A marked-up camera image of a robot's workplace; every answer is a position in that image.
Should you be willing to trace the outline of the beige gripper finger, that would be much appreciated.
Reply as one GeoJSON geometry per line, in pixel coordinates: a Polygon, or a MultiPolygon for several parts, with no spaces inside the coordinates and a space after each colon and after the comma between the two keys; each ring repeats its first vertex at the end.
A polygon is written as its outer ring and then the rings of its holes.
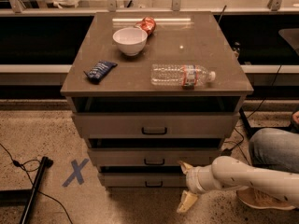
{"type": "Polygon", "coordinates": [[[187,162],[184,162],[184,161],[179,161],[178,162],[180,168],[181,168],[181,171],[183,174],[187,174],[192,168],[193,166],[188,164],[187,162]]]}
{"type": "Polygon", "coordinates": [[[198,200],[198,196],[190,191],[184,190],[181,194],[180,203],[178,205],[178,213],[186,213],[198,200]]]}

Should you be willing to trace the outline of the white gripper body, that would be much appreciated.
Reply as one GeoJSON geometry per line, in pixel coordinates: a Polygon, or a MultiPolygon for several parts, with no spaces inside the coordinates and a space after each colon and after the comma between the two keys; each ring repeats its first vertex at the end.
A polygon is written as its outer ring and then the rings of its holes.
{"type": "Polygon", "coordinates": [[[210,166],[192,167],[186,174],[186,184],[189,191],[195,194],[212,191],[215,186],[210,166]]]}

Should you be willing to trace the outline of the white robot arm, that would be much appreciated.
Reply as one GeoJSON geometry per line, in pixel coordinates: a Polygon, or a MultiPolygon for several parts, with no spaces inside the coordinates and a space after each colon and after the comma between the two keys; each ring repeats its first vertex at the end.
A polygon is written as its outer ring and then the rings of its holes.
{"type": "Polygon", "coordinates": [[[181,195],[178,213],[186,213],[199,196],[212,190],[257,189],[299,207],[299,174],[249,166],[229,156],[220,156],[208,166],[193,167],[178,162],[187,190],[181,195]]]}

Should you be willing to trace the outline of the person hand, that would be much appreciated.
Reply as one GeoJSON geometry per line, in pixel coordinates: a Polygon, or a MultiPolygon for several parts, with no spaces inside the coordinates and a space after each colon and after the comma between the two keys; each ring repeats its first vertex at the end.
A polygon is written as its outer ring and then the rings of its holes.
{"type": "Polygon", "coordinates": [[[292,121],[296,124],[299,124],[299,111],[296,111],[292,114],[292,121]]]}

